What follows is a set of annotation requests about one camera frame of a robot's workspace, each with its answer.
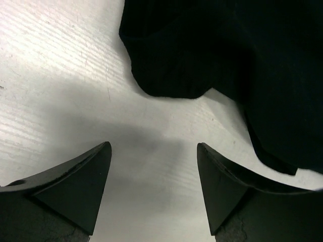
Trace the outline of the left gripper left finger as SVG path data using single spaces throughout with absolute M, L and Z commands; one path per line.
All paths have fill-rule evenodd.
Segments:
M 1 187 L 1 241 L 89 241 L 112 158 L 103 142 Z

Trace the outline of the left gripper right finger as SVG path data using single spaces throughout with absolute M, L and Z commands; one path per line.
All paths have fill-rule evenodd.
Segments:
M 322 191 L 279 183 L 227 159 L 205 143 L 197 164 L 216 241 L 322 241 Z

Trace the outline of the black t shirt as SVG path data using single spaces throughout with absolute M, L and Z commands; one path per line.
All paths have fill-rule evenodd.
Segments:
M 322 172 L 322 1 L 125 1 L 119 36 L 146 94 L 216 89 L 263 164 Z

